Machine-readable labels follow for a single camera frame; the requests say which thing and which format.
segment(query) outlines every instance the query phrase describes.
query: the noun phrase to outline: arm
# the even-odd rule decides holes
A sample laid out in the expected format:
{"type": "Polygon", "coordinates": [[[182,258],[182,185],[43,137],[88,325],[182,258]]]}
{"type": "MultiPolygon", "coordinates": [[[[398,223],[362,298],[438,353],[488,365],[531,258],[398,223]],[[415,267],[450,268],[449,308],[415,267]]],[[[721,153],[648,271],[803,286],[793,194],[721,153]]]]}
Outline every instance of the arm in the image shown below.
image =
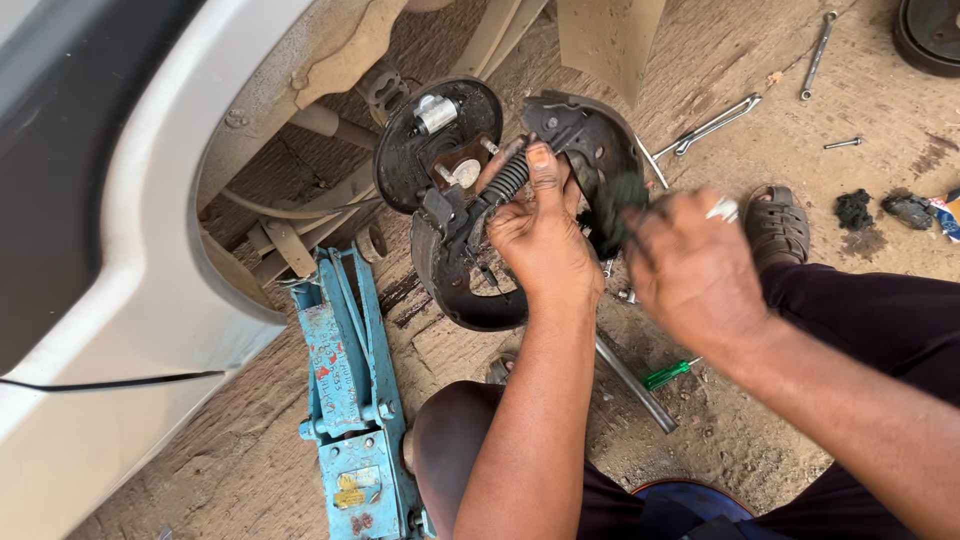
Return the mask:
{"type": "Polygon", "coordinates": [[[631,217],[637,297],[665,330],[831,453],[913,532],[960,537],[960,410],[866,367],[768,312],[718,197],[631,217]]]}
{"type": "Polygon", "coordinates": [[[572,217],[580,191],[569,169],[543,143],[527,161],[535,204],[500,207],[488,233],[526,291],[530,319],[460,503],[458,539],[573,538],[579,523],[603,276],[572,217]]]}

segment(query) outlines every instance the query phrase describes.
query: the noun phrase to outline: hand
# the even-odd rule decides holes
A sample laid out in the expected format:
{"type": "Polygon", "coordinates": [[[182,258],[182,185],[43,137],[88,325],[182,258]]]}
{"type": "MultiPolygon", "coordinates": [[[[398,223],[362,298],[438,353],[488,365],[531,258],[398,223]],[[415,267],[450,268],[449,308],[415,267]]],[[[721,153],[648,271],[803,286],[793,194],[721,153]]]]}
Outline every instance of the hand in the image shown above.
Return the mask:
{"type": "MultiPolygon", "coordinates": [[[[512,142],[478,179],[482,188],[522,146],[512,142]]],[[[533,310],[563,301],[595,307],[604,289],[603,274],[574,215],[580,188],[565,158],[557,160],[544,142],[527,146],[533,201],[502,205],[487,222],[490,242],[510,264],[533,310]]]]}
{"type": "Polygon", "coordinates": [[[625,210],[636,297],[678,343],[711,356],[758,335],[770,319],[737,222],[706,218],[720,196],[678,193],[659,209],[625,210]]]}

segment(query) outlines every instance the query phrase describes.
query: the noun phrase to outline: sticker on jack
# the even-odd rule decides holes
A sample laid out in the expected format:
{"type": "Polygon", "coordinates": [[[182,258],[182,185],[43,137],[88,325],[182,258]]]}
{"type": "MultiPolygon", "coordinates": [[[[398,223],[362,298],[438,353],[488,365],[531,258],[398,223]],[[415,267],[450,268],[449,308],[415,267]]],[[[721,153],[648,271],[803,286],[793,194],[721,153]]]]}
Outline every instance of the sticker on jack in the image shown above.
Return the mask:
{"type": "Polygon", "coordinates": [[[380,494],[380,467],[364,467],[337,477],[339,491],[333,495],[333,505],[344,509],[372,503],[380,494]]]}

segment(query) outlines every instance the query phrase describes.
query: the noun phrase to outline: knee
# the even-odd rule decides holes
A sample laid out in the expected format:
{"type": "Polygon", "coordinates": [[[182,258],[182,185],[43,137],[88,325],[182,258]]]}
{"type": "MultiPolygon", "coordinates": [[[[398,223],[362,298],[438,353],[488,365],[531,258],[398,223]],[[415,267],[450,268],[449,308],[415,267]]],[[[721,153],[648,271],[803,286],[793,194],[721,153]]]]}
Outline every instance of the knee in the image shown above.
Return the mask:
{"type": "Polygon", "coordinates": [[[464,429],[472,429],[477,421],[496,411],[502,387],[472,380],[457,380],[430,396],[417,413],[414,433],[418,439],[446,436],[464,429]]]}
{"type": "Polygon", "coordinates": [[[479,452],[502,393],[502,386],[458,380],[431,396],[414,423],[418,469],[444,454],[479,452]]]}

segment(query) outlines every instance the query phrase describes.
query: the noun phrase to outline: sandal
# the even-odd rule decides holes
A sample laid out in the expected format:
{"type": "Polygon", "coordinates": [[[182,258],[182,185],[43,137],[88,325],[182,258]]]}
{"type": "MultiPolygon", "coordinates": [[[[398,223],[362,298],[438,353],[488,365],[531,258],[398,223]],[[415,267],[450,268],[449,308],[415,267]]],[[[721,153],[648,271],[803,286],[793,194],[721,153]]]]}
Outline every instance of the sandal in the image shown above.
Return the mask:
{"type": "Polygon", "coordinates": [[[793,206],[793,193],[783,185],[765,184],[750,196],[744,228],[762,273],[775,262],[803,264],[810,252],[810,227],[806,212],[793,206]],[[770,195],[770,201],[757,197],[770,195]]]}
{"type": "Polygon", "coordinates": [[[510,353],[500,353],[496,359],[490,363],[484,382],[487,384],[506,384],[510,379],[510,374],[516,366],[516,356],[510,353]]]}

